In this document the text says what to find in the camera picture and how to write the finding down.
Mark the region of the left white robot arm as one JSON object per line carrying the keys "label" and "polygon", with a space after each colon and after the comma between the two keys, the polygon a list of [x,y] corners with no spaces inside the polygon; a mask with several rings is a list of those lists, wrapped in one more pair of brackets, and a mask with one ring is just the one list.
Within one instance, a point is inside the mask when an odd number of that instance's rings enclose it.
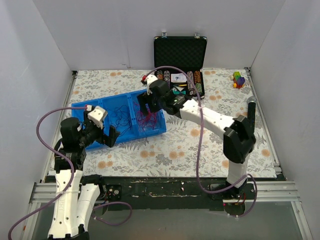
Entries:
{"label": "left white robot arm", "polygon": [[104,133],[104,118],[76,117],[64,119],[60,124],[61,139],[54,147],[56,195],[48,239],[87,240],[88,224],[95,200],[106,196],[106,187],[97,174],[82,179],[86,148],[97,142],[113,147],[120,132],[110,126]]}

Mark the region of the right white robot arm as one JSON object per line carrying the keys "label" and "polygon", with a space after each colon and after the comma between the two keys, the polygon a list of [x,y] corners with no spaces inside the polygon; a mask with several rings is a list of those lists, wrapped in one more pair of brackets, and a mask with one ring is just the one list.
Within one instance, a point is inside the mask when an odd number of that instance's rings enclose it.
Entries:
{"label": "right white robot arm", "polygon": [[243,195],[248,177],[248,160],[256,143],[250,121],[243,115],[233,118],[207,107],[200,107],[192,97],[174,94],[168,85],[155,75],[146,76],[141,82],[146,86],[146,92],[138,95],[137,100],[140,111],[145,116],[164,110],[169,115],[196,123],[222,139],[223,154],[228,159],[227,179],[225,186],[209,190],[208,194],[226,191],[232,199]]}

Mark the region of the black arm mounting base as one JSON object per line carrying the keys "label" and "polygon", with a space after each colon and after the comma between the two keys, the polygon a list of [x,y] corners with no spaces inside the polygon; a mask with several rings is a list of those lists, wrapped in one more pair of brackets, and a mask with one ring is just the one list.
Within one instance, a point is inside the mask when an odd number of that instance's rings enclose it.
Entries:
{"label": "black arm mounting base", "polygon": [[254,186],[247,183],[240,193],[224,191],[209,194],[203,190],[222,189],[224,178],[202,178],[198,183],[195,177],[115,177],[100,178],[102,193],[96,205],[108,202],[125,202],[134,210],[195,210],[208,209],[223,211],[226,204],[235,204],[241,209],[253,200]]}

